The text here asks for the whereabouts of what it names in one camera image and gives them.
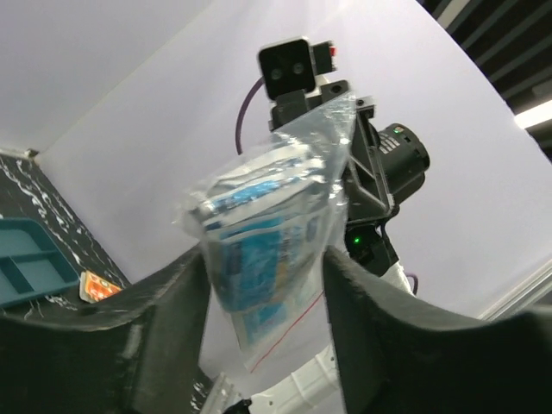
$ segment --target ceiling light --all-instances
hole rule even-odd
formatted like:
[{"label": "ceiling light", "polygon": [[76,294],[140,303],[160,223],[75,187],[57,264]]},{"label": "ceiling light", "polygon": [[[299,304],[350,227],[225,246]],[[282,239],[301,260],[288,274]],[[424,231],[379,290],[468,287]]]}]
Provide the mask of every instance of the ceiling light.
[{"label": "ceiling light", "polygon": [[515,116],[516,124],[523,129],[530,128],[539,123],[552,119],[552,100],[542,103],[535,108],[526,110]]}]

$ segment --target teal tray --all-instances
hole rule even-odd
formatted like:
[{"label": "teal tray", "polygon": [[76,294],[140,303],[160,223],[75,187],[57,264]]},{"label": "teal tray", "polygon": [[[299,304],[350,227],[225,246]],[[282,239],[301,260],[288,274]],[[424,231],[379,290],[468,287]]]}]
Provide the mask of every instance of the teal tray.
[{"label": "teal tray", "polygon": [[53,295],[78,282],[77,272],[40,224],[0,219],[0,308]]}]

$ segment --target white wall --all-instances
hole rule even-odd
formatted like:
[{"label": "white wall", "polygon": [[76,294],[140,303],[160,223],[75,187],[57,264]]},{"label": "white wall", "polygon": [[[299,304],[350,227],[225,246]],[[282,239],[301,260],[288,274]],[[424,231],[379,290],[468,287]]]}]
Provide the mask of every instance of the white wall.
[{"label": "white wall", "polygon": [[0,2],[0,148],[47,149],[209,2]]},{"label": "white wall", "polygon": [[[235,157],[235,116],[259,77],[255,53],[294,35],[334,40],[335,78],[376,97],[378,127],[402,122],[430,152],[424,188],[391,225],[422,298],[478,315],[552,258],[552,167],[474,64],[413,0],[336,3],[215,1],[40,157],[132,280],[192,245],[171,225],[179,195]],[[267,136],[267,119],[260,95],[246,146]],[[325,339],[311,354],[328,340],[319,325],[309,335]],[[203,367],[240,372],[221,340],[227,331],[213,327]],[[262,389],[274,378],[248,381]]]}]

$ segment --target marble surface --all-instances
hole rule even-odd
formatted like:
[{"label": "marble surface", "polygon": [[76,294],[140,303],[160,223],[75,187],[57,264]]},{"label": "marble surface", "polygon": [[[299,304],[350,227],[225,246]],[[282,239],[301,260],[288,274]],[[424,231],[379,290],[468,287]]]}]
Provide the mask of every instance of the marble surface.
[{"label": "marble surface", "polygon": [[[78,273],[90,270],[122,288],[130,285],[32,160],[0,154],[0,216],[26,217],[40,223]],[[54,319],[61,312],[77,311],[83,303],[78,287],[74,287],[0,311],[25,320]],[[211,387],[212,381],[198,369],[190,401],[191,413],[200,412]]]}]

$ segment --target plastic bag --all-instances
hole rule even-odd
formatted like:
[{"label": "plastic bag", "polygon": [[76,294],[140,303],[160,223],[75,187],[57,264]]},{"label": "plastic bag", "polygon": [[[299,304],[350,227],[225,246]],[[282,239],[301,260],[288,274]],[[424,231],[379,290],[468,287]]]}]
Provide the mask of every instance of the plastic bag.
[{"label": "plastic bag", "polygon": [[354,102],[341,95],[274,131],[270,147],[197,183],[180,205],[250,370],[322,294],[321,255],[343,239]]}]

